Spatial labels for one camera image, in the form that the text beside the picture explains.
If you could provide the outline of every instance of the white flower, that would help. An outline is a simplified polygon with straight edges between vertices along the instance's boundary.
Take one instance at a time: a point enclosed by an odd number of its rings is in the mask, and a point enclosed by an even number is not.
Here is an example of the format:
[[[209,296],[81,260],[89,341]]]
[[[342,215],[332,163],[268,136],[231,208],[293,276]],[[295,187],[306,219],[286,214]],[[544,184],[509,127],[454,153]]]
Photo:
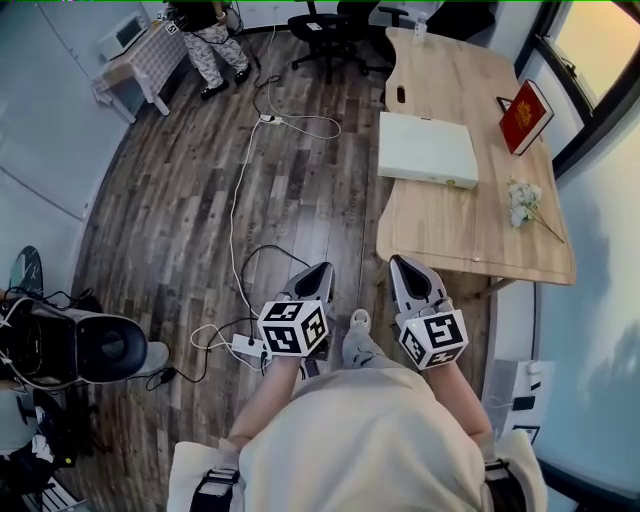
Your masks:
[[[529,210],[535,210],[542,199],[542,189],[537,185],[531,185],[524,180],[509,181],[510,206],[524,206]]]
[[[515,228],[522,225],[525,220],[529,219],[529,212],[524,206],[511,207],[511,225]]]

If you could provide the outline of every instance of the glass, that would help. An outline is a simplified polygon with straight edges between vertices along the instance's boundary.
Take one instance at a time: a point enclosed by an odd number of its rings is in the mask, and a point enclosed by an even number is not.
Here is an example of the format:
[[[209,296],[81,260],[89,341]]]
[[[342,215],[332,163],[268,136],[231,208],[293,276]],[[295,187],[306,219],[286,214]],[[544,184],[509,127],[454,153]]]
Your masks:
[[[640,24],[613,2],[571,2],[549,36],[595,106],[638,47]]]

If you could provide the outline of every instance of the flower stem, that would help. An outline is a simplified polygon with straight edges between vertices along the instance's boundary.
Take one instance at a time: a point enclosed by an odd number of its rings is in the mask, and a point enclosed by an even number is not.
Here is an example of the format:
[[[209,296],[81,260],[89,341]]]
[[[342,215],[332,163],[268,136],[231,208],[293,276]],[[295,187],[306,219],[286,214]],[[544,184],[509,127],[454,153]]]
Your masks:
[[[532,208],[531,213],[533,215],[533,220],[542,224],[545,228],[547,228],[553,234],[553,236],[555,236],[563,244],[566,243],[562,238],[560,238],[560,235],[558,235],[558,233],[556,233],[553,229],[551,229],[551,226],[549,226],[549,224],[545,222],[545,220],[542,218],[542,214],[540,213],[540,210],[538,210],[537,208]]]

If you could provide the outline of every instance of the white box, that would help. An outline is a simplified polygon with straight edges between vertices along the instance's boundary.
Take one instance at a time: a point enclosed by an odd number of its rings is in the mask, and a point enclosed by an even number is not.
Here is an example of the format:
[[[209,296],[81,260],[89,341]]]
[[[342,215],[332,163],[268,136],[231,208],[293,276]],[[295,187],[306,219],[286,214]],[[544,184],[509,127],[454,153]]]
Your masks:
[[[410,318],[402,326],[399,341],[420,370],[455,361],[469,344],[459,309]]]
[[[319,300],[267,302],[258,329],[278,356],[308,356],[329,334]]]
[[[474,188],[478,165],[466,126],[380,113],[378,176]]]

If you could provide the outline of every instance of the white sleeve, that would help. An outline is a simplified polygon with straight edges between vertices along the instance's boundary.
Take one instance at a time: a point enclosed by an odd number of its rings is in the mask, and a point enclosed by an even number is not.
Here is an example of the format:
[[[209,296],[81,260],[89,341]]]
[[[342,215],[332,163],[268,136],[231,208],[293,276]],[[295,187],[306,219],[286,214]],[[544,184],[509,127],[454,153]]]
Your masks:
[[[546,512],[547,486],[527,434],[514,430],[498,439],[495,457],[509,463],[509,471],[522,487],[527,512]]]

